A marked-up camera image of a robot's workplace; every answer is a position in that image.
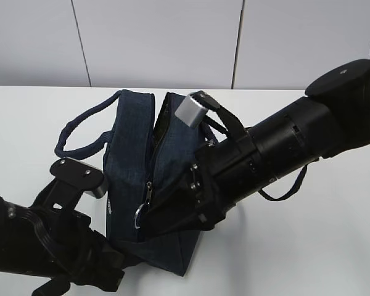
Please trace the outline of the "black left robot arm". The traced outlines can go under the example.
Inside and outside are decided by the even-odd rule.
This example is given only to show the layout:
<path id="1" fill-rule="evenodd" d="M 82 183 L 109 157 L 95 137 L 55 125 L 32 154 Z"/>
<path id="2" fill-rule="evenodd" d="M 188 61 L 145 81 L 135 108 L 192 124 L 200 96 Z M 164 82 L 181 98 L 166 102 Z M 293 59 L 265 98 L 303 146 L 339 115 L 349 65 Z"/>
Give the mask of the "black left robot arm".
<path id="1" fill-rule="evenodd" d="M 48 278 L 33 295 L 64 295 L 71 284 L 116 292 L 124 255 L 76 211 L 83 193 L 101 198 L 103 181 L 74 185 L 51 181 L 29 207 L 0 196 L 0 272 Z"/>

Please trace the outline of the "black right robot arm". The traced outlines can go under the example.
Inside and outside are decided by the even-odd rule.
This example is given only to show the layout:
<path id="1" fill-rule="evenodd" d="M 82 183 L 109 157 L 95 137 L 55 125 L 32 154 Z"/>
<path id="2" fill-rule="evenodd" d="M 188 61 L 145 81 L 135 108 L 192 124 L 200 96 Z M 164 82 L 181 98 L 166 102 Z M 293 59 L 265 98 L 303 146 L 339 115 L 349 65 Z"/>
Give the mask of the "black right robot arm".
<path id="1" fill-rule="evenodd" d="M 141 209 L 137 222 L 148 237 L 211 230 L 239 201 L 298 170 L 286 200 L 298 192 L 310 163 L 369 145 L 370 58 L 327 72 L 303 97 L 249 128 L 204 91 L 186 96 L 175 114 L 226 139 L 203 144 L 179 181 Z"/>

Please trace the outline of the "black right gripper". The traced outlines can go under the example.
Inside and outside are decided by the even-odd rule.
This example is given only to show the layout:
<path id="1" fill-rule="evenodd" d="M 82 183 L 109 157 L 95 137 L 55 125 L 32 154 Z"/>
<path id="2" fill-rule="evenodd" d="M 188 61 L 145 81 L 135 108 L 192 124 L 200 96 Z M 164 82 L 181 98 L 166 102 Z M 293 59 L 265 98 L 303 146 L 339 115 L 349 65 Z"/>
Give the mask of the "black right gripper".
<path id="1" fill-rule="evenodd" d="M 177 231 L 212 230 L 226 218 L 234 202 L 227 202 L 212 173 L 216 146 L 203 145 L 184 175 L 180 186 L 159 192 L 152 189 L 138 211 L 138 230 L 144 237 L 157 237 Z"/>

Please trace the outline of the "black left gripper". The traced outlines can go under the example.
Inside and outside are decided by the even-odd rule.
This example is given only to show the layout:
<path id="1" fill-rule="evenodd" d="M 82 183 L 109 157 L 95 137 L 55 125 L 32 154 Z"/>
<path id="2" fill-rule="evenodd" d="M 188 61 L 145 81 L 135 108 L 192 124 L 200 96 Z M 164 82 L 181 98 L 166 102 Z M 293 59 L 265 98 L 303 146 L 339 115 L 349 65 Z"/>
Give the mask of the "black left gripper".
<path id="1" fill-rule="evenodd" d="M 124 258 L 124 254 L 111 248 L 102 234 L 89 229 L 81 237 L 71 282 L 116 292 L 125 274 L 121 267 Z"/>

